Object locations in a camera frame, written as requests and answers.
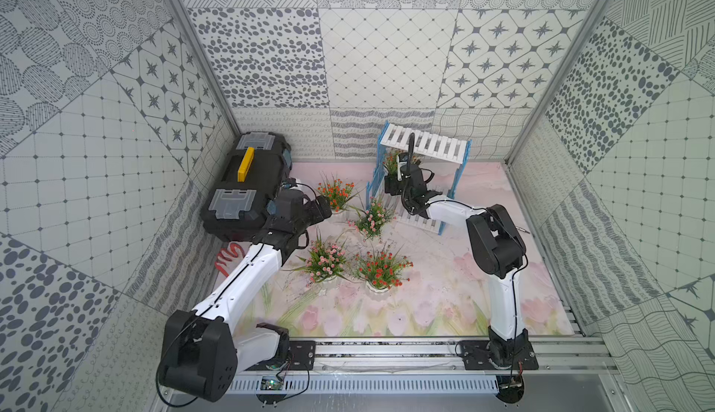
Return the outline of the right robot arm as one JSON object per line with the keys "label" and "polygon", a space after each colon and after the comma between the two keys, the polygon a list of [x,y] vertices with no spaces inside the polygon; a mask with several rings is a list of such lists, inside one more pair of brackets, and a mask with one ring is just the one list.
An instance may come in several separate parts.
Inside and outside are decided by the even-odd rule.
{"label": "right robot arm", "polygon": [[529,338],[519,305],[519,278],[528,266],[526,246],[502,205],[473,207],[428,189],[420,166],[398,169],[385,178],[387,194],[398,196],[411,216],[457,226],[467,232],[472,257],[489,278],[492,308],[489,331],[491,360],[496,367],[513,365]]}

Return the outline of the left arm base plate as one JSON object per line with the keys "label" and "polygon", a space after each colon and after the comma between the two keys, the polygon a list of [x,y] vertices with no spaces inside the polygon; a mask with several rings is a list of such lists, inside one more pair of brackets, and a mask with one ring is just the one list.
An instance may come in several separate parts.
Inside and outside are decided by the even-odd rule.
{"label": "left arm base plate", "polygon": [[316,341],[295,341],[291,339],[288,344],[279,345],[277,355],[267,361],[262,361],[248,371],[279,369],[310,371],[314,368],[316,356]]}

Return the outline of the orange flower potted plant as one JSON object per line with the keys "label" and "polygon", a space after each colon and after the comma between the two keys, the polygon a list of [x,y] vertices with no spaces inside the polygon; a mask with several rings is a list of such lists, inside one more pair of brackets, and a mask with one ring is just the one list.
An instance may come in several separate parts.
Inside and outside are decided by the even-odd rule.
{"label": "orange flower potted plant", "polygon": [[347,211],[349,203],[357,196],[355,183],[339,177],[324,177],[318,185],[318,193],[328,200],[333,213]]}

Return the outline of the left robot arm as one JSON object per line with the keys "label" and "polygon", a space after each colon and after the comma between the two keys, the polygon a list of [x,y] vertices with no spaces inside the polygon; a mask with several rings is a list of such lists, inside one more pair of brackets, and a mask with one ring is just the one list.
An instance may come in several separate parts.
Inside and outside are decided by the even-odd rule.
{"label": "left robot arm", "polygon": [[286,328],[262,323],[239,341],[239,319],[264,284],[303,248],[309,227],[327,220],[327,198],[301,189],[284,189],[275,211],[253,238],[247,255],[233,272],[191,311],[178,310],[165,324],[156,389],[168,387],[194,399],[216,402],[234,376],[249,368],[282,369],[290,358]]}

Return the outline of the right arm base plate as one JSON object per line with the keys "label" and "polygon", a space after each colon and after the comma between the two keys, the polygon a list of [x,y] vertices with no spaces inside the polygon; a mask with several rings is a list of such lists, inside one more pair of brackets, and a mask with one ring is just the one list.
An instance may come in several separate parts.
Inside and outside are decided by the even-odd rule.
{"label": "right arm base plate", "polygon": [[483,339],[458,341],[456,354],[465,370],[537,370],[539,363],[531,343],[513,349],[512,344],[491,343]]}

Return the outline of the red flower plant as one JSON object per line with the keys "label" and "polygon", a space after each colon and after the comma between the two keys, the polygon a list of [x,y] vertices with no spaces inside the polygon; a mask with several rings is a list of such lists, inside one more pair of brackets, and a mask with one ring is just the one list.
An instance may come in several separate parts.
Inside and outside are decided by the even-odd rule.
{"label": "red flower plant", "polygon": [[385,160],[383,162],[385,180],[390,185],[403,185],[407,181],[410,171],[415,166],[420,166],[420,164],[422,164],[420,156],[413,155],[411,162],[402,166],[400,164],[400,155],[402,154],[404,154],[403,151],[390,149],[385,156]]}
{"label": "red flower plant", "polygon": [[402,287],[410,279],[403,272],[413,268],[413,262],[386,250],[355,255],[353,274],[376,292],[383,293]]}

